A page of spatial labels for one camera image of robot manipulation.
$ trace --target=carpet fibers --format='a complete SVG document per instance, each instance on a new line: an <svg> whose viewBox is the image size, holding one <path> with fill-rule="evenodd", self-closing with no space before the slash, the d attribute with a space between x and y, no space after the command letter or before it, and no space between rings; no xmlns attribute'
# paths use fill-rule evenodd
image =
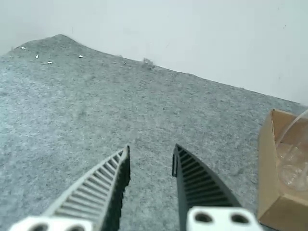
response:
<svg viewBox="0 0 308 231"><path fill-rule="evenodd" d="M42 213L127 143L131 181L120 230L179 230L171 176L175 143L212 168L255 213L258 131L272 108L303 110L94 51L63 35L22 46L0 57L0 230Z"/></svg>

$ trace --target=gray carpet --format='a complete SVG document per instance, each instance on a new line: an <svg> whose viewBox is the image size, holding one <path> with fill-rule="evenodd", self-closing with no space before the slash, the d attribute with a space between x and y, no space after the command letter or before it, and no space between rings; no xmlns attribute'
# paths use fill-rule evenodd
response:
<svg viewBox="0 0 308 231"><path fill-rule="evenodd" d="M179 230L171 177L176 142L256 212L260 126L272 108L303 110L293 102L94 51L63 35L23 46L0 57L0 230L39 215L126 143L131 182L120 230Z"/></svg>

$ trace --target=brown cardboard box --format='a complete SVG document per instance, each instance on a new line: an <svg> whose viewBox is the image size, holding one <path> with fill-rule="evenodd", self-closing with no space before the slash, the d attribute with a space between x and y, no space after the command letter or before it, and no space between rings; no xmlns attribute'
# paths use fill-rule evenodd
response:
<svg viewBox="0 0 308 231"><path fill-rule="evenodd" d="M259 134L259 205L260 223L282 231L308 231L308 191L298 192L279 180L275 140L295 116L272 110ZM294 126L283 143L295 142L301 127Z"/></svg>

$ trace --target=plastic container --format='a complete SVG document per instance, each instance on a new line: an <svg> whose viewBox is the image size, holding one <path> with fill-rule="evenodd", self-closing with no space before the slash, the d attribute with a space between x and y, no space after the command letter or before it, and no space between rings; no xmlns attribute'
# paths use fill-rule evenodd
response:
<svg viewBox="0 0 308 231"><path fill-rule="evenodd" d="M276 150L280 180L297 191L308 190L308 110L283 130Z"/></svg>

